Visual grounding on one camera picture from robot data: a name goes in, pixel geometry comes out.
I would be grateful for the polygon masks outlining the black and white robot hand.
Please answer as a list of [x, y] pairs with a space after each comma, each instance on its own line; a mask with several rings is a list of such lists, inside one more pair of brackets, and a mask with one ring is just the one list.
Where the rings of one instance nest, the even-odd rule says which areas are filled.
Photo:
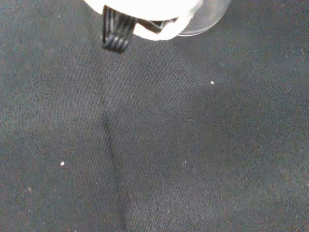
[[200, 0], [87, 0], [102, 15], [101, 47], [123, 53], [133, 35], [151, 41], [179, 35], [201, 7]]

